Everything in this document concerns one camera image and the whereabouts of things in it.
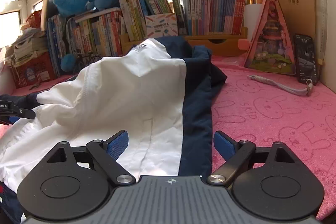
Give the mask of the pink triangular toy house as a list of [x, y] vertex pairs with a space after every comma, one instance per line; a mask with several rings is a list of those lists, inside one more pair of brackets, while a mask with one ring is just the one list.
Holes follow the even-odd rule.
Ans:
[[268, 73], [296, 74], [293, 44], [278, 0], [264, 0], [252, 39], [240, 39], [244, 67]]

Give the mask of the red mesh basket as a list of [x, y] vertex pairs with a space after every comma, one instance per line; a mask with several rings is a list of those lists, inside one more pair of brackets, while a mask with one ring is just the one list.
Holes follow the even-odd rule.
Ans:
[[42, 16], [41, 10], [34, 11], [27, 17], [26, 23], [28, 23], [31, 28], [40, 28], [41, 27], [41, 16]]

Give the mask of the red plastic crate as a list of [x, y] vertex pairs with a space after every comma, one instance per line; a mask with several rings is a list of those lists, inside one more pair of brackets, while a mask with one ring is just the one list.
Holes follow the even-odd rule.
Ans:
[[56, 79], [56, 74], [48, 52], [30, 59], [22, 65], [9, 65], [15, 87], [24, 88], [38, 82], [47, 82]]

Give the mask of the white pencil print box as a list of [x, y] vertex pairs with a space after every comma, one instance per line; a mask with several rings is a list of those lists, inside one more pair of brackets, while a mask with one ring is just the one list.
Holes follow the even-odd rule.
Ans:
[[178, 36], [177, 17], [175, 13], [145, 16], [148, 38]]

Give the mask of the right row of books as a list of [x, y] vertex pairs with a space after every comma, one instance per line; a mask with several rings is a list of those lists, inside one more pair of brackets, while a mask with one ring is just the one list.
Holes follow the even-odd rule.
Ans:
[[245, 0], [182, 0], [187, 34], [240, 35]]

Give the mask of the left row of books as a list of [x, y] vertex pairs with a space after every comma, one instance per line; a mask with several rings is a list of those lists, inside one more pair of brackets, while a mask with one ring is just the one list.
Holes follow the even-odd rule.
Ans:
[[54, 15], [47, 20], [47, 41], [56, 75], [79, 72], [76, 53], [88, 52], [103, 57], [122, 56], [121, 36], [126, 34], [120, 8], [91, 11], [64, 18]]

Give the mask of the blue whale plush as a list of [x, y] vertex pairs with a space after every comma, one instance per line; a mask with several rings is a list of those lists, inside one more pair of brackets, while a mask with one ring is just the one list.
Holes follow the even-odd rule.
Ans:
[[82, 14], [94, 7], [94, 0], [53, 0], [53, 3], [65, 18]]

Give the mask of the wooden desk organizer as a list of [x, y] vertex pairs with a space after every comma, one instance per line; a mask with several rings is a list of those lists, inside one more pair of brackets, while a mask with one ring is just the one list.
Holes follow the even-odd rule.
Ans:
[[212, 55], [221, 57], [236, 57], [246, 52], [239, 48], [239, 42], [247, 38], [247, 29], [243, 28], [239, 35], [163, 35], [136, 39], [131, 41], [129, 35], [121, 36], [122, 54], [126, 55], [129, 51], [140, 51], [143, 48], [157, 46], [163, 48], [171, 57], [191, 57], [193, 47], [200, 46], [204, 51], [210, 51]]

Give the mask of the stack of papers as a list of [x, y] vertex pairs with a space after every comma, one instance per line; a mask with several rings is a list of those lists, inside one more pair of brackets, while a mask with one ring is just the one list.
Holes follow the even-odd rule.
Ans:
[[40, 28], [28, 28], [7, 50], [5, 63], [20, 67], [49, 51], [46, 32]]

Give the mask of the brown cardboard box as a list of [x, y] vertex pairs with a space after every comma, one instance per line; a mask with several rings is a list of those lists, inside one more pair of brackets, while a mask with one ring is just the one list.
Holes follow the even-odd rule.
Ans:
[[279, 0], [290, 37], [302, 34], [315, 38], [315, 0]]

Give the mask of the navy and white jacket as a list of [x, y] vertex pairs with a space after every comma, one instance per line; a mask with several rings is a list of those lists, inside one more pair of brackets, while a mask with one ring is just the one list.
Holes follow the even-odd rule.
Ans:
[[204, 46], [147, 39], [125, 56], [104, 57], [74, 80], [1, 99], [33, 110], [1, 137], [1, 223], [20, 223], [19, 184], [60, 141], [79, 147], [125, 130], [118, 163], [135, 178], [207, 177], [212, 167], [211, 106], [226, 82]]

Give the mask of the black smartphone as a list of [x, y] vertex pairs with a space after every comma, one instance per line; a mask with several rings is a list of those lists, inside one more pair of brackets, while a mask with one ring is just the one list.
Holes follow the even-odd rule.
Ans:
[[293, 41], [298, 81], [305, 84], [308, 80], [316, 85], [318, 73], [313, 39], [307, 35], [295, 34]]

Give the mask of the miniature black bicycle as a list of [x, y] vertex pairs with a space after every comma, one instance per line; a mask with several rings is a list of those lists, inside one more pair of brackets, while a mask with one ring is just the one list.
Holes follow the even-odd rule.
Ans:
[[93, 64], [99, 60], [101, 60], [102, 57], [99, 54], [94, 54], [93, 52], [88, 52], [86, 55], [83, 55], [81, 53], [76, 53], [76, 61], [75, 66], [77, 68], [84, 68], [90, 64]]

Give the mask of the small grey clip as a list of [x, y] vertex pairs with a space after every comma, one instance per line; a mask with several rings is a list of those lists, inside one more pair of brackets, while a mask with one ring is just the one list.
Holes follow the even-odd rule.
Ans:
[[38, 82], [38, 83], [36, 83], [36, 84], [31, 85], [30, 88], [29, 88], [29, 90], [36, 89], [36, 88], [38, 88], [38, 87], [40, 87], [40, 86], [41, 86], [41, 82]]

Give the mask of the row of books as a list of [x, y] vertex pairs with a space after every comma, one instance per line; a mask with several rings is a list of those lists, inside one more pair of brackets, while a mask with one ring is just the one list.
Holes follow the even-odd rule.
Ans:
[[147, 38], [145, 16], [175, 13], [178, 35], [188, 34], [181, 0], [119, 0], [126, 34], [131, 41]]
[[245, 0], [182, 0], [187, 34], [240, 35]]
[[88, 52], [103, 57], [122, 56], [121, 36], [126, 34], [120, 8], [91, 11], [64, 18], [54, 15], [47, 20], [47, 41], [56, 75], [79, 72], [76, 53]]

